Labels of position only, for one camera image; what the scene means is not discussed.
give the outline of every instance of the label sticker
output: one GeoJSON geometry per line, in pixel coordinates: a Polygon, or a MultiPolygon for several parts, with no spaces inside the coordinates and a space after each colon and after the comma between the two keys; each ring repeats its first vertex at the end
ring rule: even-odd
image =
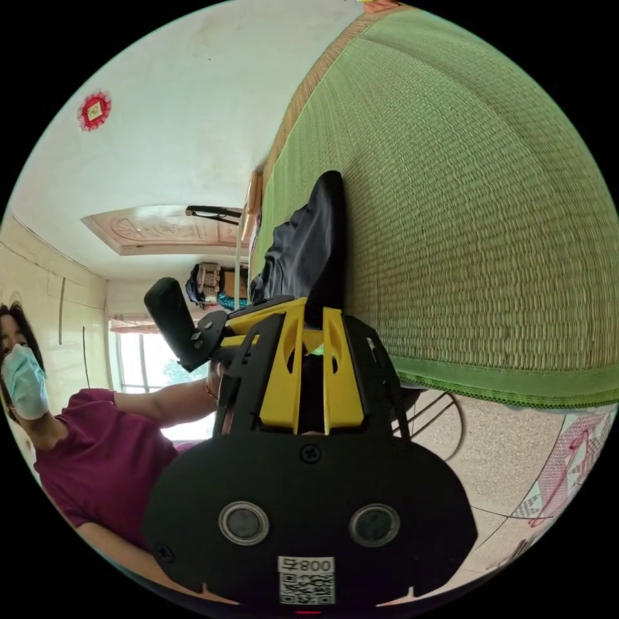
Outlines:
{"type": "Polygon", "coordinates": [[[282,604],[335,604],[332,556],[279,556],[279,601],[282,604]]]}

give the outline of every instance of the face mask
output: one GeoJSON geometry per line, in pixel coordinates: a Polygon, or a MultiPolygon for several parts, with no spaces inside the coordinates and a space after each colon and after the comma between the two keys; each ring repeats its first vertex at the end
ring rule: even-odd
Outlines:
{"type": "Polygon", "coordinates": [[[20,417],[39,419],[50,409],[45,373],[30,348],[13,347],[2,364],[2,378],[20,417]]]}

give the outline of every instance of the qr code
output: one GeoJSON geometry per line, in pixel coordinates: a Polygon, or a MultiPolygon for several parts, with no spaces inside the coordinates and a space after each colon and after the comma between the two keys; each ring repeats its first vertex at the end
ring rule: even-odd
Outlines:
{"type": "Polygon", "coordinates": [[[280,574],[282,604],[334,604],[335,574],[280,574]]]}

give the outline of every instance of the window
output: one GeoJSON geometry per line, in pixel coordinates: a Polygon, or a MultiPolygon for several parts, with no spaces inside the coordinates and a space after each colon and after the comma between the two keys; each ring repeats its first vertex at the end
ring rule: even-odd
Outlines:
{"type": "MultiPolygon", "coordinates": [[[[116,342],[121,389],[125,393],[153,393],[169,385],[206,378],[208,374],[208,364],[191,374],[185,371],[158,333],[122,333],[116,342]]],[[[162,432],[174,442],[204,440],[213,435],[214,423],[215,415],[209,415],[191,424],[164,428],[162,432]]]]}

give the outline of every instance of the black bag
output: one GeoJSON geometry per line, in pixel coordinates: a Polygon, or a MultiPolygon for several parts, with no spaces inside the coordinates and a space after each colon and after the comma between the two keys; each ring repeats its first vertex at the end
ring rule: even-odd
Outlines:
{"type": "Polygon", "coordinates": [[[281,295],[307,297],[306,324],[322,328],[322,309],[344,309],[346,198],[339,172],[316,181],[308,203],[273,231],[264,267],[250,284],[252,303],[281,295]]]}
{"type": "Polygon", "coordinates": [[[200,270],[200,265],[196,264],[189,276],[189,279],[185,283],[185,292],[189,297],[189,300],[198,305],[198,307],[204,307],[204,295],[198,293],[198,271],[200,270]]]}

